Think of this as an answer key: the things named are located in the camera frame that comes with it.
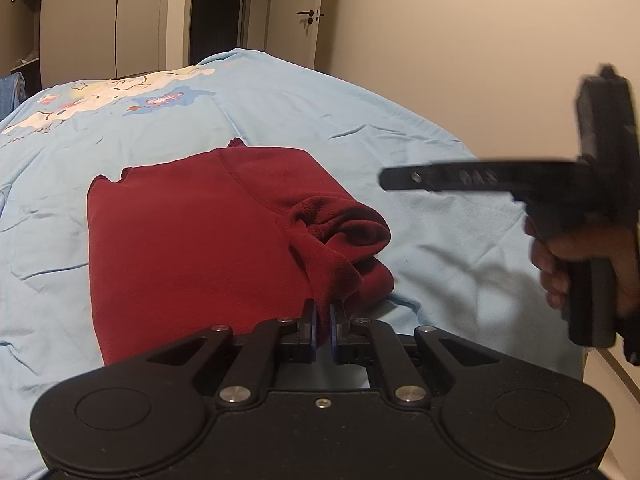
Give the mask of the person's right hand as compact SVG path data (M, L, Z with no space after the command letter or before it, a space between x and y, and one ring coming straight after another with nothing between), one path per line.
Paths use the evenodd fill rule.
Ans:
M591 223L543 242L531 218L524 224L533 237L530 261L540 271L540 284L552 309L561 309L568 299L570 277L562 262L593 258L611 261L617 280L617 315L628 318L639 311L639 258L636 236L626 226Z

